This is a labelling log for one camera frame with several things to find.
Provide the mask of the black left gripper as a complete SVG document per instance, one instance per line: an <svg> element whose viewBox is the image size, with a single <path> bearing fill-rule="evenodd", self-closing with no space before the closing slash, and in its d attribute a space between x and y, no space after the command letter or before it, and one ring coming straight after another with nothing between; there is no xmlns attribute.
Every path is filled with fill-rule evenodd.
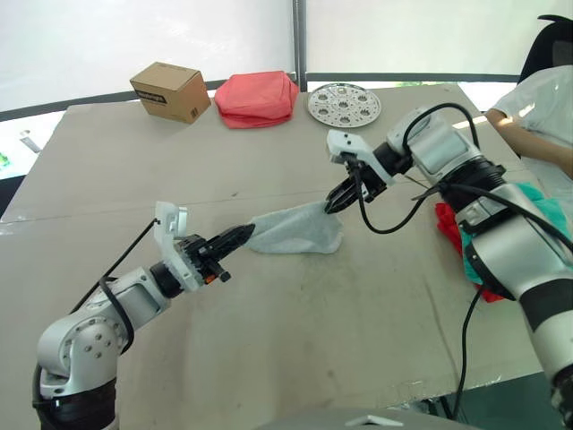
<svg viewBox="0 0 573 430"><path fill-rule="evenodd" d="M214 280L227 282L231 274L224 269L220 261L242 247L252 236L255 225L244 224L228 228L207 240L199 235L190 235L178 244L178 251L195 270L198 285L209 285Z"/></svg>

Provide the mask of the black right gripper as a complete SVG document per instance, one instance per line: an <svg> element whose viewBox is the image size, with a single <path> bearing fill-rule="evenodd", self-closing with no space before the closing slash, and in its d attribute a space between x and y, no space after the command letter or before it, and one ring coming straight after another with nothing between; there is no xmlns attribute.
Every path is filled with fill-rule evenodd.
<svg viewBox="0 0 573 430"><path fill-rule="evenodd" d="M387 188L373 168L359 160L356 155L344 152L343 159L348 178L327 195L328 214L344 211L358 200L359 195L362 195L365 202L373 202Z"/></svg>

